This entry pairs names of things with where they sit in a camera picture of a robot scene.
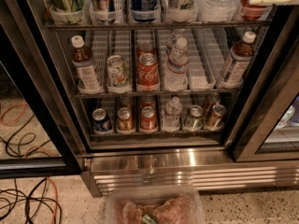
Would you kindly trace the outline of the open glass fridge door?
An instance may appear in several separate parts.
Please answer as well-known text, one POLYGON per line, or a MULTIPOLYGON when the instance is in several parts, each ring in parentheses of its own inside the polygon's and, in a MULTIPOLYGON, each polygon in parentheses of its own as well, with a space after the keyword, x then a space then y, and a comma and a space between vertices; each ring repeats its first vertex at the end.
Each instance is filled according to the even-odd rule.
POLYGON ((1 0, 0 176, 78 175, 81 140, 72 119, 67 66, 46 28, 45 0, 1 0))

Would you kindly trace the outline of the water bottle bottom shelf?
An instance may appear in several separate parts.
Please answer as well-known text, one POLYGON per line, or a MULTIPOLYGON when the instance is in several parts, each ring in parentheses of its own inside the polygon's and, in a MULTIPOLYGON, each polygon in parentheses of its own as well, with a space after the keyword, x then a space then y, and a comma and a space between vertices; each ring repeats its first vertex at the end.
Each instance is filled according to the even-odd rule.
POLYGON ((182 103, 177 96, 172 97, 165 105, 163 115, 163 130, 174 132, 179 129, 179 119, 182 103))

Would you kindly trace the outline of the front Coca-Cola can middle shelf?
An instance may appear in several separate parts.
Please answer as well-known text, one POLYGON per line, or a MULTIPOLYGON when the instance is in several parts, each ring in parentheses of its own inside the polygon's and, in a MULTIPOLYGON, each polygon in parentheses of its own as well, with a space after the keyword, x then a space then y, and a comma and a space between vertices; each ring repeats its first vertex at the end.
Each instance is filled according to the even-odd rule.
POLYGON ((144 53, 137 62, 138 84, 142 86, 156 85, 158 78, 158 62, 154 54, 144 53))

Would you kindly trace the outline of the rear gold can bottom shelf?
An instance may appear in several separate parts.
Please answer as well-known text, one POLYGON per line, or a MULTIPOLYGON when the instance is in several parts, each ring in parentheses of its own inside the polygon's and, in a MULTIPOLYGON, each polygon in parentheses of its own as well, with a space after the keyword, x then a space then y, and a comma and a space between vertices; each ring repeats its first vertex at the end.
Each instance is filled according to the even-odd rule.
POLYGON ((120 98, 120 105, 121 107, 127 107, 131 110, 134 109, 134 101, 132 96, 122 96, 120 98))

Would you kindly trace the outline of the front water bottle middle shelf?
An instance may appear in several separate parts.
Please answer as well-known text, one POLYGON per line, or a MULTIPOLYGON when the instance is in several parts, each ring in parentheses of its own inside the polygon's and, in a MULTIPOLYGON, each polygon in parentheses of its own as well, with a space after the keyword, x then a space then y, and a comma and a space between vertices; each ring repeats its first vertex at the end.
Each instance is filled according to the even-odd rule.
POLYGON ((177 39, 173 45, 165 67, 165 83, 170 86, 182 86, 189 65, 188 42, 185 37, 177 39))

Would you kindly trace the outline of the blue can bottom shelf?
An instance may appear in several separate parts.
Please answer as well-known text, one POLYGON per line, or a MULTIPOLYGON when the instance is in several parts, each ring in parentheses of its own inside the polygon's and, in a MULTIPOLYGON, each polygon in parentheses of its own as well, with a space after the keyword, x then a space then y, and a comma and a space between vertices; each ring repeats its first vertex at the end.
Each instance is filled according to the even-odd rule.
POLYGON ((103 108, 97 108, 93 111, 93 129, 96 132, 108 132, 112 130, 112 125, 108 113, 103 108))

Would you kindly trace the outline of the rear red can bottom shelf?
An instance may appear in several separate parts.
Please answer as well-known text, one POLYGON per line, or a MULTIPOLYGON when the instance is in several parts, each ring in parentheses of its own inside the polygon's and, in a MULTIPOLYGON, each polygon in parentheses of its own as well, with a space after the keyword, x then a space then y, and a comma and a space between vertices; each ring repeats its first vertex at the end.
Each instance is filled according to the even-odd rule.
POLYGON ((155 97, 150 95, 150 96, 142 96, 141 97, 141 107, 144 108, 146 106, 155 106, 156 100, 155 97))

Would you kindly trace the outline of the iced tea bottle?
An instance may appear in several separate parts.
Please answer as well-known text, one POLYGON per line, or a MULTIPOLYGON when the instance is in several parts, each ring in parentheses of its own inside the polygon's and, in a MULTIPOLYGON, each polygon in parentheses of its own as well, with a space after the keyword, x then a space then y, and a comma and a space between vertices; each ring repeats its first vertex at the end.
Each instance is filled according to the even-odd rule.
POLYGON ((78 78, 85 90, 96 90, 100 88, 100 79, 96 70, 96 62, 93 58, 93 50, 88 47, 81 35, 71 38, 74 48, 72 63, 75 66, 78 78))
POLYGON ((246 31, 242 39, 232 45, 221 70, 224 82, 238 83, 243 77, 254 54, 253 42, 255 38, 255 33, 246 31))

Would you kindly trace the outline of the right iced tea bottle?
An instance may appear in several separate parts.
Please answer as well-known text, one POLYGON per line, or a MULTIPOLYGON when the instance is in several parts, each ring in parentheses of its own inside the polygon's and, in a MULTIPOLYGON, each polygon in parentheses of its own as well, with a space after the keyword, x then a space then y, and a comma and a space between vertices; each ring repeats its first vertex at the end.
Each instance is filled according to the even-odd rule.
POLYGON ((232 45, 221 70, 224 82, 238 83, 243 77, 254 54, 253 42, 255 38, 255 33, 246 31, 242 39, 232 45))

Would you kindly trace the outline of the green silver can bottom shelf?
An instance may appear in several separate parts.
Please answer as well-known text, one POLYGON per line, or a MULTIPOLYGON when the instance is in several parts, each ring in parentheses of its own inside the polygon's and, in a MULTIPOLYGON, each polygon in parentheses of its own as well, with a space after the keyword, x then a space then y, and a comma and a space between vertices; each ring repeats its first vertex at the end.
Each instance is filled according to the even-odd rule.
POLYGON ((200 105, 191 105, 184 119, 184 126, 191 129, 202 127, 203 108, 200 105))

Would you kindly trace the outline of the rear water bottle middle shelf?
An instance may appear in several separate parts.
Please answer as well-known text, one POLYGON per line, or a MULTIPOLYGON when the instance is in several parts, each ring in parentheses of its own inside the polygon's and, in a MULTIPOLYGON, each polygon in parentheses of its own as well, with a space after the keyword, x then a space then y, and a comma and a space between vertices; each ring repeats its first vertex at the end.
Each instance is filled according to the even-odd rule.
POLYGON ((179 44, 177 44, 178 39, 183 36, 184 36, 184 29, 174 29, 171 32, 171 35, 168 37, 166 42, 165 54, 167 56, 170 55, 173 47, 176 47, 177 49, 181 49, 181 50, 186 49, 186 43, 180 42, 179 44))

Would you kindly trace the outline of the white green soda can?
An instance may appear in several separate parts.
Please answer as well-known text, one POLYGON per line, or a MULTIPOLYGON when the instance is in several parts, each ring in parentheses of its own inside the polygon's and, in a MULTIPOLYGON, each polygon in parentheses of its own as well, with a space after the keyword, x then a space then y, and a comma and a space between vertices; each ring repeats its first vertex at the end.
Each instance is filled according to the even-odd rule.
POLYGON ((129 70, 120 55, 112 55, 107 59, 108 82, 111 87, 123 87, 128 84, 129 70))

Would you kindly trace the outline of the clear plastic bin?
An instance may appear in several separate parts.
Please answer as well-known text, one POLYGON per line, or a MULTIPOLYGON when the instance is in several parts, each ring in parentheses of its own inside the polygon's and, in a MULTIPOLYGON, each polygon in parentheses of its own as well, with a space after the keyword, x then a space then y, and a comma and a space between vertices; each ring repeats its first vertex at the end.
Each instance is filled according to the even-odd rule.
POLYGON ((121 210, 128 201, 143 206, 161 205, 181 193, 191 196, 195 201, 199 224, 206 224, 198 190, 190 185, 143 186, 114 190, 107 197, 105 224, 120 224, 121 210))

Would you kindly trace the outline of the rear right gold can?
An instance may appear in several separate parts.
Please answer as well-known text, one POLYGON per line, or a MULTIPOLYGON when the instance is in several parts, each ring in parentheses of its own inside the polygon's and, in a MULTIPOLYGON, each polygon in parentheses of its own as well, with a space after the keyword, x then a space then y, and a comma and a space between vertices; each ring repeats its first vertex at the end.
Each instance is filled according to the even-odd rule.
POLYGON ((204 114, 206 115, 214 105, 218 105, 220 102, 221 102, 221 97, 218 93, 216 92, 208 93, 202 104, 204 114))

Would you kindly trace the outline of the rear Coca-Cola can middle shelf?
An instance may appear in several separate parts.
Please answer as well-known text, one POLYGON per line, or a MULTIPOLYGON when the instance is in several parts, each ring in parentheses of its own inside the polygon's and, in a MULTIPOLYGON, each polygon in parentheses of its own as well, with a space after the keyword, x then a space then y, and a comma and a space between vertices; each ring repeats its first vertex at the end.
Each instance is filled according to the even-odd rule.
POLYGON ((155 47, 153 45, 153 42, 150 40, 141 40, 137 42, 136 55, 140 57, 142 54, 145 53, 155 53, 155 47))

